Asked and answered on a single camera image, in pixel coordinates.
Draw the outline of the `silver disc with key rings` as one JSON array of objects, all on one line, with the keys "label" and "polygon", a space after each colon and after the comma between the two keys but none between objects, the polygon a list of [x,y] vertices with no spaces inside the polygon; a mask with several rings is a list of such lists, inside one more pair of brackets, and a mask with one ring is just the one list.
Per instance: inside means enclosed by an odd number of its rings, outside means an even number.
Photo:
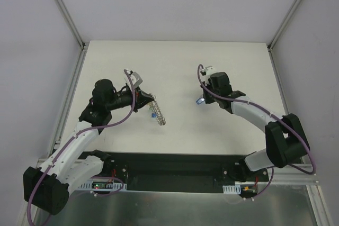
[{"label": "silver disc with key rings", "polygon": [[166,120],[165,117],[163,116],[161,109],[158,105],[158,102],[156,101],[156,96],[151,94],[154,97],[154,101],[149,103],[149,110],[152,113],[156,114],[156,117],[154,118],[156,120],[156,122],[160,125],[160,126],[164,126],[166,124]]}]

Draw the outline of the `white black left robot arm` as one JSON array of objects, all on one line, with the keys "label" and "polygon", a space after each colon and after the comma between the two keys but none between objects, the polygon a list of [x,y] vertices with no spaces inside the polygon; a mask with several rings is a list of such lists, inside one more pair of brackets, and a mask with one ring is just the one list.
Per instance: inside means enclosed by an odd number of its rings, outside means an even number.
[{"label": "white black left robot arm", "polygon": [[68,138],[38,168],[29,167],[23,174],[24,199],[51,215],[58,214],[70,195],[90,177],[106,178],[111,174],[110,157],[93,152],[77,166],[74,162],[85,148],[112,126],[111,112],[129,106],[136,112],[154,98],[140,89],[142,79],[137,73],[129,74],[126,85],[117,91],[109,79],[98,80],[85,110]]}]

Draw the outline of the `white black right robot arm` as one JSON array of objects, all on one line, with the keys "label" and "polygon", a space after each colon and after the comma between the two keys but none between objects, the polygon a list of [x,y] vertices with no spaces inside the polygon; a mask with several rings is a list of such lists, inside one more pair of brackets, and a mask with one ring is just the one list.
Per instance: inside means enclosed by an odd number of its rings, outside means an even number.
[{"label": "white black right robot arm", "polygon": [[230,178],[249,181],[262,169],[296,168],[295,160],[310,156],[309,143],[295,114],[276,115],[251,101],[245,93],[232,89],[225,72],[199,70],[198,80],[206,104],[217,103],[221,109],[243,118],[265,134],[265,148],[243,157],[228,169]]}]

